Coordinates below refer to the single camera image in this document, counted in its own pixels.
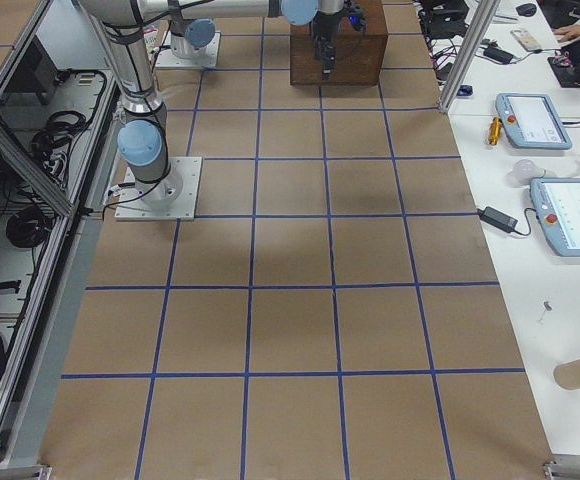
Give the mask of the person hand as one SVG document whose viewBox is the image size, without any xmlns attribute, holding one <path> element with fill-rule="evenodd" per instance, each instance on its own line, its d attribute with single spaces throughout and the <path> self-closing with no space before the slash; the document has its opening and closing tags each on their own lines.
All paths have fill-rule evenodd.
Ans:
<svg viewBox="0 0 580 480">
<path fill-rule="evenodd" d="M 574 41 L 580 37 L 580 25 L 572 24 L 553 30 L 554 36 L 559 43 Z"/>
</svg>

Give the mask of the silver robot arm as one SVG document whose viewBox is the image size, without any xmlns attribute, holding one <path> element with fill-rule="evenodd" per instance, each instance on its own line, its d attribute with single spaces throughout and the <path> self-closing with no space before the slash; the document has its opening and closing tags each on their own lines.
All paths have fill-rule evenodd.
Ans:
<svg viewBox="0 0 580 480">
<path fill-rule="evenodd" d="M 140 1 L 140 19 L 170 22 L 170 51 L 193 61 L 213 50 L 219 38 L 215 21 L 223 18 L 284 18 L 293 26 L 308 26 L 314 59 L 326 80 L 341 59 L 336 37 L 346 19 L 356 31 L 366 28 L 363 9 L 354 1 Z"/>
<path fill-rule="evenodd" d="M 165 135 L 167 109 L 151 71 L 136 1 L 82 1 L 106 51 L 122 92 L 126 124 L 118 149 L 132 174 L 139 199 L 154 211 L 168 209 L 183 180 L 171 166 Z"/>
</svg>

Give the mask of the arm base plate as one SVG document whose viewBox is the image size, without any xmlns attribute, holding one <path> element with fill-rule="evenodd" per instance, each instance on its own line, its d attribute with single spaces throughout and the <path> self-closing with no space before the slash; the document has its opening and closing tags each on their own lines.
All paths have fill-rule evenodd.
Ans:
<svg viewBox="0 0 580 480">
<path fill-rule="evenodd" d="M 114 217 L 119 221 L 166 221 L 195 218 L 196 202 L 203 159 L 201 157 L 170 157 L 170 173 L 154 190 L 144 197 L 150 186 L 138 183 L 130 167 L 125 171 L 125 182 L 134 185 L 123 189 L 115 202 Z"/>
<path fill-rule="evenodd" d="M 171 34 L 164 37 L 165 43 L 156 57 L 156 69 L 161 70 L 203 70 L 214 69 L 219 55 L 221 32 L 217 31 L 213 39 L 204 47 L 194 48 L 185 40 L 181 49 L 171 48 Z"/>
</svg>

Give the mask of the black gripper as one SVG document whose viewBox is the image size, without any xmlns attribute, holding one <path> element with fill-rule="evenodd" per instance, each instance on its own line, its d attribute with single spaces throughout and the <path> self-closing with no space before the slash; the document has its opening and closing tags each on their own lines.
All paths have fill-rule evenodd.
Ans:
<svg viewBox="0 0 580 480">
<path fill-rule="evenodd" d="M 313 39 L 314 59 L 321 62 L 322 79 L 328 80 L 336 62 L 336 47 L 333 41 L 325 35 L 317 35 Z"/>
</svg>

